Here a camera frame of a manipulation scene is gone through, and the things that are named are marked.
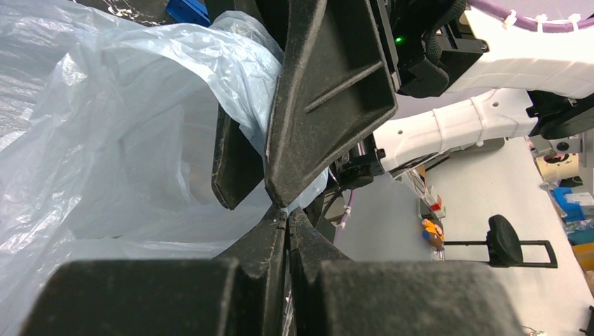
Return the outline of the translucent blue plastic bag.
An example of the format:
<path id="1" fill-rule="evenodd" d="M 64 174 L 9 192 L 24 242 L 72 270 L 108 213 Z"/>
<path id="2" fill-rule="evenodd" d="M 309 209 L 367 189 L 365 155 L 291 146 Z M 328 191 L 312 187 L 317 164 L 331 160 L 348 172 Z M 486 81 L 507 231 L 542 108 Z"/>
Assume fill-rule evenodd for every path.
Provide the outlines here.
<path id="1" fill-rule="evenodd" d="M 219 107 L 262 156 L 284 53 L 238 11 L 145 27 L 71 1 L 1 2 L 1 334 L 61 265 L 211 258 L 252 229 L 262 184 L 211 188 Z"/>

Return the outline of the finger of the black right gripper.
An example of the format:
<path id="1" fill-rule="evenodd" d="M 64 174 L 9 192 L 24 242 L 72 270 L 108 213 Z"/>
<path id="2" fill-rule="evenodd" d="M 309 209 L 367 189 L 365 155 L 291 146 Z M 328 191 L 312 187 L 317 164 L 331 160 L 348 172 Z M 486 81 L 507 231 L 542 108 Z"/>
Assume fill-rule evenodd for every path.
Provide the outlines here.
<path id="1" fill-rule="evenodd" d="M 219 106 L 212 167 L 214 195 L 223 207 L 233 210 L 262 180 L 261 156 L 239 124 Z"/>

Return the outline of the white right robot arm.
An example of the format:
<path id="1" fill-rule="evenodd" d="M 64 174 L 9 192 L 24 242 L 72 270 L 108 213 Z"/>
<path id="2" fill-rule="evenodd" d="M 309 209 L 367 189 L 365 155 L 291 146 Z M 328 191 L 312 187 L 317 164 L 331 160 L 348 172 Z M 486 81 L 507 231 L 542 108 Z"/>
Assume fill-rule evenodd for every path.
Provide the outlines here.
<path id="1" fill-rule="evenodd" d="M 529 18 L 489 1 L 208 1 L 247 14 L 284 53 L 264 133 L 219 107 L 212 191 L 234 209 L 260 183 L 306 207 L 431 154 L 593 127 L 593 19 Z"/>

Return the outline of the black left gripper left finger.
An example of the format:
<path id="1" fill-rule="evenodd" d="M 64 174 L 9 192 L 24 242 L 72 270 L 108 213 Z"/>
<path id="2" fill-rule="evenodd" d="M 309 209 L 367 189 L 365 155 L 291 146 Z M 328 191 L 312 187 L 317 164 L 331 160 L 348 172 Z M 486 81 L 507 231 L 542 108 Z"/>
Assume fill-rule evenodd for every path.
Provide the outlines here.
<path id="1" fill-rule="evenodd" d="M 270 209 L 212 259 L 80 260 L 38 296 L 22 335 L 279 335 L 286 214 Z"/>

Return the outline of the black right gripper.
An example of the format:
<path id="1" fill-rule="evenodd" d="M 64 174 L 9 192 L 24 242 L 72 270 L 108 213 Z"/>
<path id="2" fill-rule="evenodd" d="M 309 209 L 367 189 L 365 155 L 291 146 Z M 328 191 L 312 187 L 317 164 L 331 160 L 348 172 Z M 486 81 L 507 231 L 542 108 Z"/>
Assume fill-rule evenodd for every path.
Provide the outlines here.
<path id="1" fill-rule="evenodd" d="M 287 207 L 392 117 L 396 92 L 439 97 L 485 53 L 467 1 L 290 1 L 265 185 Z"/>

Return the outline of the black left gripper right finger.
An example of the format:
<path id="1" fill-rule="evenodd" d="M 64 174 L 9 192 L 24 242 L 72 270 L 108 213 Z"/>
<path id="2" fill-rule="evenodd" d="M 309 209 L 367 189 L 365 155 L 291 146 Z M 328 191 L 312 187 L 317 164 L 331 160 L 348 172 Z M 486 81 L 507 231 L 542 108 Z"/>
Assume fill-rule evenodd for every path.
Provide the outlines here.
<path id="1" fill-rule="evenodd" d="M 297 209 L 287 221 L 298 335 L 522 335 L 478 262 L 356 262 Z"/>

